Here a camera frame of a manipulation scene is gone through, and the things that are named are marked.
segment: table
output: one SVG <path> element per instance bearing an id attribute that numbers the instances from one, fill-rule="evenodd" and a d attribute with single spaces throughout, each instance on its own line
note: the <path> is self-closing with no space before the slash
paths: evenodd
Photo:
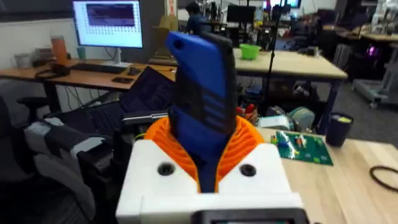
<path id="1" fill-rule="evenodd" d="M 242 60 L 241 49 L 233 49 L 235 67 L 238 75 L 247 77 L 265 77 L 271 62 L 271 52 L 260 52 L 256 60 Z M 177 65 L 174 59 L 151 59 L 150 63 L 161 65 Z M 296 52 L 275 51 L 271 78 L 306 80 L 325 82 L 331 85 L 326 108 L 318 132 L 325 134 L 329 122 L 329 114 L 335 104 L 338 88 L 347 79 L 347 73 L 334 66 L 322 56 L 311 57 Z"/>
<path id="2" fill-rule="evenodd" d="M 258 128 L 269 141 L 275 130 Z M 341 149 L 328 147 L 334 166 L 282 159 L 293 192 L 301 195 L 311 223 L 398 223 L 398 194 L 369 176 L 375 165 L 398 169 L 393 145 L 347 139 Z M 378 175 L 398 187 L 398 175 Z"/>
<path id="3" fill-rule="evenodd" d="M 78 63 L 79 60 L 71 60 L 69 61 L 68 66 L 74 65 Z M 103 60 L 88 60 L 85 63 L 95 63 L 101 64 Z M 159 73 L 163 74 L 167 78 L 171 80 L 175 80 L 175 67 L 167 67 L 160 65 L 143 65 L 143 64 L 134 64 L 132 65 L 135 68 L 144 70 L 146 66 L 151 66 L 153 69 L 157 70 Z M 72 70 L 70 75 L 59 78 L 52 78 L 49 80 L 37 80 L 35 79 L 35 74 L 39 71 L 48 69 L 48 66 L 38 67 L 38 68 L 27 68 L 27 69 L 18 69 L 18 68 L 9 68 L 0 70 L 0 78 L 14 79 L 14 80 L 24 80 L 28 82 L 39 82 L 43 83 L 44 90 L 47 98 L 50 101 L 50 110 L 51 112 L 58 112 L 61 110 L 56 85 L 64 85 L 64 86 L 75 86 L 82 88 L 95 88 L 98 90 L 109 90 L 109 91 L 127 91 L 134 84 L 123 84 L 123 83 L 115 83 L 112 82 L 112 79 L 115 77 L 124 77 L 124 78 L 133 78 L 137 80 L 138 75 L 131 76 L 128 75 L 128 71 L 122 72 L 122 74 L 111 74 L 111 73 L 101 73 L 101 72 L 85 72 L 79 70 Z"/>

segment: orange bottle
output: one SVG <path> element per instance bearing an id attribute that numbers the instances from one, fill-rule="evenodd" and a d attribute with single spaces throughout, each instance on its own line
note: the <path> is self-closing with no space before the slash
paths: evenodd
<path id="1" fill-rule="evenodd" d="M 62 36 L 52 36 L 51 37 L 52 50 L 54 56 L 57 59 L 57 63 L 60 65 L 67 65 L 67 48 L 65 46 L 65 41 Z"/>

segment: desktop computer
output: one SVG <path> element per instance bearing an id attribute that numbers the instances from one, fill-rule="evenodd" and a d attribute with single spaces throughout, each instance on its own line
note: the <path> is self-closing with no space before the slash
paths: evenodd
<path id="1" fill-rule="evenodd" d="M 121 62 L 121 47 L 142 48 L 139 0 L 73 1 L 78 43 L 83 46 L 116 47 L 114 62 L 107 65 L 128 67 Z"/>

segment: desk leg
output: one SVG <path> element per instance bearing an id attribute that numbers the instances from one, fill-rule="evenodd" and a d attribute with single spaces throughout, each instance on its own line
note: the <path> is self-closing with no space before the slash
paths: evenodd
<path id="1" fill-rule="evenodd" d="M 326 134 L 326 130 L 328 128 L 328 123 L 329 123 L 329 116 L 333 109 L 333 106 L 335 105 L 335 100 L 337 97 L 337 92 L 339 87 L 340 87 L 340 82 L 331 83 L 328 101 L 326 103 L 326 108 L 322 115 L 321 123 L 319 124 L 318 134 Z"/>
<path id="2" fill-rule="evenodd" d="M 45 95 L 50 102 L 49 105 L 50 111 L 53 113 L 61 111 L 60 100 L 57 93 L 57 87 L 55 87 L 55 85 L 51 85 L 48 83 L 44 83 L 43 86 L 44 86 Z"/>

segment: computer monitor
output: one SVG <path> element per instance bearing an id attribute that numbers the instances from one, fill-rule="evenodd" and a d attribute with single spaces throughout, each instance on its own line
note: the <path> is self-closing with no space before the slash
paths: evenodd
<path id="1" fill-rule="evenodd" d="M 264 1 L 264 3 L 262 4 L 262 7 L 264 9 L 266 8 L 270 8 L 270 7 L 274 7 L 275 5 L 280 4 L 280 0 L 271 0 L 271 5 L 268 6 L 267 5 L 267 1 Z M 301 6 L 301 0 L 287 0 L 287 4 L 290 4 L 292 9 L 299 9 Z M 282 0 L 282 6 L 285 5 L 285 0 Z"/>
<path id="2" fill-rule="evenodd" d="M 254 6 L 228 6 L 228 11 L 226 15 L 227 22 L 254 22 L 254 11 L 256 7 Z"/>
<path id="3" fill-rule="evenodd" d="M 73 10 L 78 43 L 117 47 L 116 66 L 127 66 L 121 65 L 120 47 L 142 48 L 139 0 L 74 0 Z"/>

